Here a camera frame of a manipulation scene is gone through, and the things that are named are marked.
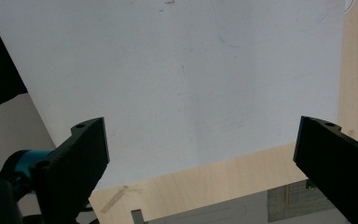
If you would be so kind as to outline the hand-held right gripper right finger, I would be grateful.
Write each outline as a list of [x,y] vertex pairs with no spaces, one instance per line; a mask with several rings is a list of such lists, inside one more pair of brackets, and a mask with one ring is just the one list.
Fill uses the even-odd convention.
[[334,123],[303,116],[294,162],[351,224],[358,224],[358,141]]

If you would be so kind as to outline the white sheet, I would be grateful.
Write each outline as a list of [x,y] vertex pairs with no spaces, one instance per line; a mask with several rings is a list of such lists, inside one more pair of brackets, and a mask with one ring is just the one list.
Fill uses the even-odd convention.
[[337,118],[345,0],[0,0],[0,36],[62,143],[103,118],[112,188]]

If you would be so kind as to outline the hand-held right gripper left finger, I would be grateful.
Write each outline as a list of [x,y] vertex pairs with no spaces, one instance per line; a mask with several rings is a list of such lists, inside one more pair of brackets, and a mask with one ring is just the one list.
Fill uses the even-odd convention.
[[101,179],[109,153],[104,119],[90,119],[46,158],[30,165],[44,224],[75,224]]

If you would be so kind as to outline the strip of clear tape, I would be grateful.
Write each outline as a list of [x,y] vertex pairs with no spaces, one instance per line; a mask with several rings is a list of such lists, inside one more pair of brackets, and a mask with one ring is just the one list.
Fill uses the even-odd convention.
[[124,186],[119,189],[107,202],[107,204],[101,209],[101,212],[103,214],[107,213],[126,194],[129,188],[129,186]]

